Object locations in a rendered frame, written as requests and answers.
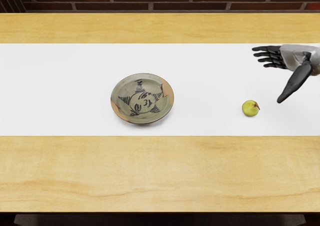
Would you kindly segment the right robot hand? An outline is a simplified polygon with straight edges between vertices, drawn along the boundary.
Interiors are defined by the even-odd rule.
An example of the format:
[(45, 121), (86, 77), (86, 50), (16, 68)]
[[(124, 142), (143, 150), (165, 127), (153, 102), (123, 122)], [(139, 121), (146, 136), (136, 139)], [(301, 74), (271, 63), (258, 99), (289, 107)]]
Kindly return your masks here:
[(292, 71), (283, 92), (277, 98), (281, 103), (297, 91), (309, 76), (320, 75), (320, 47), (284, 44), (281, 46), (258, 46), (252, 48), (258, 61), (265, 68), (280, 68)]

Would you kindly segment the grey-green patterned ceramic plate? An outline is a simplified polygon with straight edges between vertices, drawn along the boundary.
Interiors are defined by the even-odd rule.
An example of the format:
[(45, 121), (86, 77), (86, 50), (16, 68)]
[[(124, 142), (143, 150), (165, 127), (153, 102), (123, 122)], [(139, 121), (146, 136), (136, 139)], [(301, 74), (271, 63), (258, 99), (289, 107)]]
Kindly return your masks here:
[(171, 85), (150, 73), (127, 76), (114, 87), (110, 102), (115, 114), (133, 124), (149, 124), (164, 118), (174, 104)]

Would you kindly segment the small green pear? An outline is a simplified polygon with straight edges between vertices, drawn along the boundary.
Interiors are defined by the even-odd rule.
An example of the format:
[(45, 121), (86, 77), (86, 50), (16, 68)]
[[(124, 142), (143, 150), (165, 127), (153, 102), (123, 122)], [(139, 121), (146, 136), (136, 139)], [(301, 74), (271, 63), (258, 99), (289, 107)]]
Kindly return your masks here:
[(254, 100), (247, 100), (242, 104), (242, 112), (245, 116), (256, 116), (260, 111), (258, 103)]

